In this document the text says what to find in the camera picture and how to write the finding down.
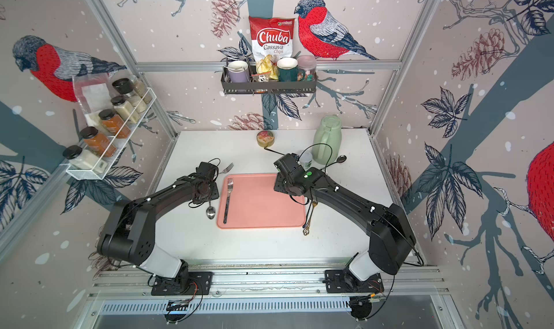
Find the pink plastic tray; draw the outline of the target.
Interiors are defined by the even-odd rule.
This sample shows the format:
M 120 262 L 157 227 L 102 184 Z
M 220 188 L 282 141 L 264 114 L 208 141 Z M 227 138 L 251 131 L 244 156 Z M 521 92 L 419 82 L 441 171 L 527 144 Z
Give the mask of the pink plastic tray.
M 305 222 L 304 197 L 296 201 L 274 191 L 277 174 L 232 174 L 223 180 L 216 223 L 222 230 L 258 228 L 299 228 Z M 233 178 L 228 220 L 223 224 L 227 180 Z

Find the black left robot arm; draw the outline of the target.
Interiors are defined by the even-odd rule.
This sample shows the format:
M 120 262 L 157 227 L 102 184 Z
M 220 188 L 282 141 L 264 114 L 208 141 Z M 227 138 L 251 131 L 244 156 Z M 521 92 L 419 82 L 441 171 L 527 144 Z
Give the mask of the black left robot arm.
M 218 199 L 218 175 L 218 166 L 202 162 L 193 173 L 150 196 L 116 202 L 102 228 L 98 254 L 164 279 L 180 277 L 187 264 L 157 246 L 157 221 L 182 204 L 197 207 Z

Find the patterned handle steel fork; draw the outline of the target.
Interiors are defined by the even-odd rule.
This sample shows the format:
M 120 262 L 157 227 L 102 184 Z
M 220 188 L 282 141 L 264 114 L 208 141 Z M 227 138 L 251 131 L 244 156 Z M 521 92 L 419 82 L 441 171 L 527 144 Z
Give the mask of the patterned handle steel fork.
M 223 219 L 223 224 L 224 225 L 226 225 L 227 220 L 228 220 L 230 199 L 231 199 L 231 196 L 232 196 L 233 188 L 234 188 L 234 180 L 233 180 L 233 178 L 229 178 L 227 180 L 227 197 L 226 197 L 226 204 L 225 204 L 225 208 L 224 208 L 224 219 Z

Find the white handled steel spoon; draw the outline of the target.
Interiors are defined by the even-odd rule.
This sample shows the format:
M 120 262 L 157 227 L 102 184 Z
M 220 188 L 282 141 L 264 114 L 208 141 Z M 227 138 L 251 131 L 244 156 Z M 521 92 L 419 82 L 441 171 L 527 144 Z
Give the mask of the white handled steel spoon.
M 206 216 L 209 218 L 209 219 L 214 219 L 215 216 L 216 216 L 216 209 L 215 207 L 212 205 L 212 202 L 209 201 L 209 206 L 206 208 Z

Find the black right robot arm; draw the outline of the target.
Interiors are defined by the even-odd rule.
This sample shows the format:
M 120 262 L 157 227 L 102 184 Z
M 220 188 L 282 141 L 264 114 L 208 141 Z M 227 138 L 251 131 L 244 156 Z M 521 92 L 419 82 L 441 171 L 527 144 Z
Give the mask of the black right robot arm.
M 296 154 L 285 154 L 274 162 L 278 170 L 274 190 L 290 196 L 304 196 L 343 215 L 369 236 L 369 248 L 348 267 L 359 281 L 384 272 L 396 275 L 415 249 L 416 238 L 407 214 L 396 205 L 371 202 L 335 182 L 323 170 L 305 170 Z

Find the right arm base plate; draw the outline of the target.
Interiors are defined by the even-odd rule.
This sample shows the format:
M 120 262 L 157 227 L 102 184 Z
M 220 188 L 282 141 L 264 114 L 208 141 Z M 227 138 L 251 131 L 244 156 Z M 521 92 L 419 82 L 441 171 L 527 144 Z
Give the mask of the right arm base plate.
M 379 294 L 385 290 L 380 274 L 371 275 L 367 280 L 360 281 L 345 269 L 325 270 L 323 283 L 329 294 Z

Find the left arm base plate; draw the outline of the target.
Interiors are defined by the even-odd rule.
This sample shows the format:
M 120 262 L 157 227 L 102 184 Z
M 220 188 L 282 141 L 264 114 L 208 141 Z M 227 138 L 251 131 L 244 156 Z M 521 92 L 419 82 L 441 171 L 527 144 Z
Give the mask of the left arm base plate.
M 151 287 L 151 296 L 169 297 L 178 295 L 209 294 L 214 273 L 210 271 L 189 272 L 175 279 L 156 277 Z

